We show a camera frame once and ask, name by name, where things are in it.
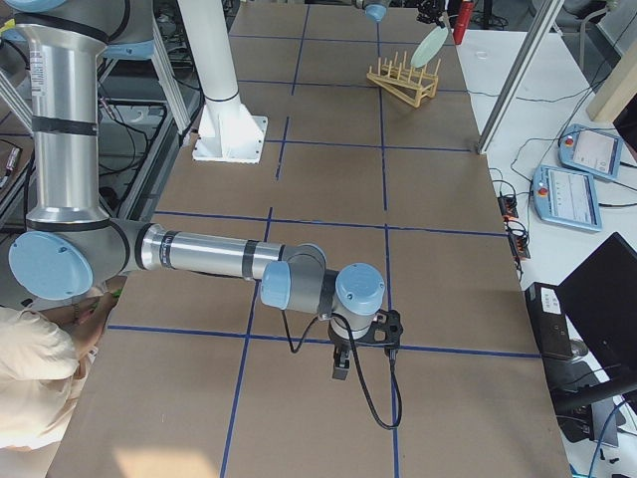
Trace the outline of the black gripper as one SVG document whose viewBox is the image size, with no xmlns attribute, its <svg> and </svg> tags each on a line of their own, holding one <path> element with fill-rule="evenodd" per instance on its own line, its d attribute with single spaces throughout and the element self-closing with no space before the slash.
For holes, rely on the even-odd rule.
<svg viewBox="0 0 637 478">
<path fill-rule="evenodd" d="M 331 377 L 337 380 L 346 380 L 350 368 L 349 356 L 357 356 L 353 332 L 343 327 L 329 326 L 327 329 L 328 336 L 334 345 Z"/>
<path fill-rule="evenodd" d="M 443 24 L 444 0 L 419 0 L 417 20 L 424 24 Z"/>
</svg>

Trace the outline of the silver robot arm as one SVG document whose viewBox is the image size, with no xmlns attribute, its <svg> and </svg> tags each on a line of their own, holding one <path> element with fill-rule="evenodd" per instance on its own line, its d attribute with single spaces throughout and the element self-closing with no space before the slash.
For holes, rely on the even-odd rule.
<svg viewBox="0 0 637 478">
<path fill-rule="evenodd" d="M 386 0 L 351 0 L 349 4 L 362 10 L 365 15 L 379 23 L 383 20 L 391 4 Z M 421 0 L 408 1 L 408 4 L 417 10 L 416 20 L 424 24 L 435 24 L 443 28 L 443 13 L 446 9 L 446 2 L 443 0 Z"/>
<path fill-rule="evenodd" d="M 359 368 L 362 345 L 396 356 L 401 330 L 382 308 L 385 286 L 372 266 L 335 271 L 312 244 L 282 245 L 169 230 L 150 219 L 168 166 L 148 151 L 123 169 L 99 160 L 99 62 L 148 60 L 184 139 L 201 126 L 194 158 L 257 163 L 268 121 L 243 104 L 219 1 L 178 5 L 186 50 L 200 83 L 184 103 L 149 1 L 15 1 L 15 30 L 29 49 L 37 199 L 8 262 L 31 294 L 69 299 L 119 273 L 172 269 L 258 281 L 264 304 L 327 321 L 333 372 Z"/>
</svg>

